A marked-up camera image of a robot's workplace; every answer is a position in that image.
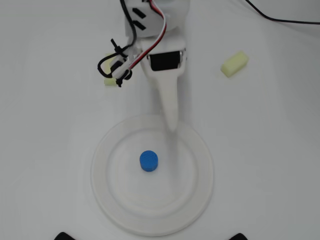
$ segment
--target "foam block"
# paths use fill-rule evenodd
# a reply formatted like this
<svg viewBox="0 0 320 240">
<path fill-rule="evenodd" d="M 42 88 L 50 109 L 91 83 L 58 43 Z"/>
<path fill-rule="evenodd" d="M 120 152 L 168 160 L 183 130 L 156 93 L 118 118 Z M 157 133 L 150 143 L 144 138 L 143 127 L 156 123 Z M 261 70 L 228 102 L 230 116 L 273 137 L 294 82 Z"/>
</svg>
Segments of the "foam block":
<svg viewBox="0 0 320 240">
<path fill-rule="evenodd" d="M 110 63 L 112 62 L 112 60 L 114 59 L 111 58 L 111 59 L 108 59 L 107 61 L 104 62 L 104 71 L 105 73 L 110 73 L 111 71 L 111 67 L 110 67 Z M 104 78 L 104 85 L 105 86 L 117 86 L 117 83 L 116 83 L 116 79 L 113 77 L 113 78 Z"/>
<path fill-rule="evenodd" d="M 221 71 L 230 78 L 232 75 L 244 68 L 248 61 L 249 57 L 243 51 L 239 51 L 224 62 L 221 67 Z"/>
</svg>

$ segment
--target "white wire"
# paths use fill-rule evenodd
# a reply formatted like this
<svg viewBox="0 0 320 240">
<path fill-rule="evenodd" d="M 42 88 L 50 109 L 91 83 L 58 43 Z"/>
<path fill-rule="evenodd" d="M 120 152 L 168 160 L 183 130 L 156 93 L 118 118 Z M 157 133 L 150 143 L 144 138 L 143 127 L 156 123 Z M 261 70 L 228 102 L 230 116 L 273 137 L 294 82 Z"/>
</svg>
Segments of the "white wire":
<svg viewBox="0 0 320 240">
<path fill-rule="evenodd" d="M 156 4 L 156 1 L 155 1 L 155 0 L 151 0 L 151 1 L 152 1 L 152 3 L 154 4 L 154 6 L 159 10 L 159 12 L 161 13 L 161 15 L 162 15 L 162 17 L 163 17 L 163 27 L 162 27 L 162 30 L 161 30 L 159 36 L 158 36 L 157 39 L 153 42 L 153 44 L 152 44 L 147 50 L 143 51 L 142 53 L 140 53 L 140 54 L 135 58 L 135 60 L 130 64 L 129 69 L 131 69 L 131 68 L 135 65 L 136 61 L 139 59 L 140 56 L 142 56 L 145 52 L 149 51 L 150 48 L 151 48 L 154 44 L 156 44 L 156 42 L 159 41 L 159 39 L 161 38 L 162 34 L 163 34 L 164 31 L 166 30 L 166 25 L 167 25 L 166 15 L 165 15 L 164 12 L 158 7 L 158 5 Z"/>
</svg>

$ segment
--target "black wire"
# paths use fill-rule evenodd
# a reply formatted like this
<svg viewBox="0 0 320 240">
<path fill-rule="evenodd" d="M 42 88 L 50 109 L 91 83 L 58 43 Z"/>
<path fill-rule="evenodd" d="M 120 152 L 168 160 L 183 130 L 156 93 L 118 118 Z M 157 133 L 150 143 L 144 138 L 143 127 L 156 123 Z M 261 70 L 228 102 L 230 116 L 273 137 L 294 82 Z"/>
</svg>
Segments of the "black wire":
<svg viewBox="0 0 320 240">
<path fill-rule="evenodd" d="M 130 48 L 130 47 L 132 47 L 132 46 L 136 43 L 136 41 L 137 41 L 137 30 L 136 30 L 136 27 L 135 27 L 135 25 L 134 25 L 134 23 L 133 23 L 133 20 L 132 20 L 130 14 L 129 14 L 129 11 L 128 11 L 128 9 L 127 9 L 127 5 L 126 5 L 126 3 L 125 3 L 125 0 L 120 0 L 120 3 L 121 3 L 122 10 L 123 10 L 123 12 L 124 12 L 124 15 L 125 15 L 127 21 L 129 22 L 130 27 L 131 27 L 133 38 L 132 38 L 132 42 L 131 42 L 130 44 L 128 44 L 128 45 L 125 46 L 124 48 L 120 48 L 120 47 L 119 47 L 121 50 L 119 50 L 119 51 L 117 51 L 117 52 L 115 52 L 115 53 L 113 53 L 113 54 L 111 54 L 111 55 L 109 55 L 109 56 L 106 56 L 106 57 L 104 57 L 103 59 L 101 59 L 101 60 L 99 61 L 99 63 L 98 63 L 98 71 L 99 71 L 99 73 L 100 73 L 102 76 L 104 76 L 104 77 L 107 78 L 107 79 L 111 79 L 111 78 L 112 78 L 112 73 L 109 73 L 109 74 L 105 73 L 105 72 L 103 71 L 102 67 L 101 67 L 102 64 L 103 64 L 105 61 L 109 60 L 109 59 L 112 59 L 112 58 L 114 58 L 114 57 L 116 57 L 116 56 L 118 56 L 118 55 L 123 54 L 125 50 L 127 50 L 127 49 Z"/>
<path fill-rule="evenodd" d="M 254 8 L 261 16 L 263 16 L 266 19 L 269 19 L 271 21 L 275 22 L 281 22 L 281 23 L 292 23 L 292 24 L 312 24 L 312 25 L 320 25 L 320 22 L 316 21 L 294 21 L 294 20 L 283 20 L 283 19 L 277 19 L 277 18 L 272 18 L 267 15 L 265 15 L 262 11 L 260 11 L 255 5 L 253 5 L 252 2 L 249 0 L 245 0 L 251 7 Z"/>
</svg>

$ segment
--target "blue cap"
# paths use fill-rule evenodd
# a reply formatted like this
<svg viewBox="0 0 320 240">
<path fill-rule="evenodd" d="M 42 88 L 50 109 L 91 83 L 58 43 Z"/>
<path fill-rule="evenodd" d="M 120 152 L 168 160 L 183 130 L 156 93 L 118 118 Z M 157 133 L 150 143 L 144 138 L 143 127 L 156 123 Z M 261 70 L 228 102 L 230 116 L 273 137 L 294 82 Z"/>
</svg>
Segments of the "blue cap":
<svg viewBox="0 0 320 240">
<path fill-rule="evenodd" d="M 153 151 L 145 151 L 140 156 L 141 168 L 146 172 L 152 172 L 158 167 L 158 156 Z"/>
</svg>

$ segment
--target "white background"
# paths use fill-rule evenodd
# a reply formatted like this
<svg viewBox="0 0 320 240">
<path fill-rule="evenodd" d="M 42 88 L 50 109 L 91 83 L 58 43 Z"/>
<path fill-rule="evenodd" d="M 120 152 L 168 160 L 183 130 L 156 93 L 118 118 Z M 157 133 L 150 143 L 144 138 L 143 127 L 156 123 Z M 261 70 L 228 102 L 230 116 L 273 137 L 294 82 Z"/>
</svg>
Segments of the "white background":
<svg viewBox="0 0 320 240">
<path fill-rule="evenodd" d="M 255 0 L 273 17 L 320 21 L 318 0 Z M 180 119 L 214 159 L 204 214 L 165 240 L 320 239 L 320 26 L 282 24 L 243 0 L 191 0 Z M 140 67 L 106 88 L 96 65 L 120 44 L 118 0 L 0 1 L 0 239 L 149 239 L 99 210 L 90 165 L 117 123 L 159 113 Z M 225 59 L 248 66 L 226 78 Z"/>
</svg>

